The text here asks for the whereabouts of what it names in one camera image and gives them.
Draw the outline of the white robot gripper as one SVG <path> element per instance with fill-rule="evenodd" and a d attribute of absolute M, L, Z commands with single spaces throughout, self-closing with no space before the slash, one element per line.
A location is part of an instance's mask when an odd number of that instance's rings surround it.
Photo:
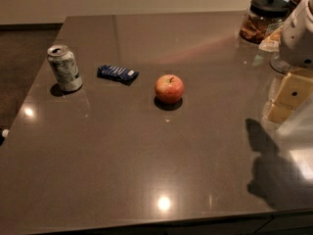
<path fill-rule="evenodd" d="M 313 93 L 313 0 L 301 0 L 285 20 L 280 57 L 297 68 L 277 76 L 271 85 L 266 118 L 283 123 Z"/>

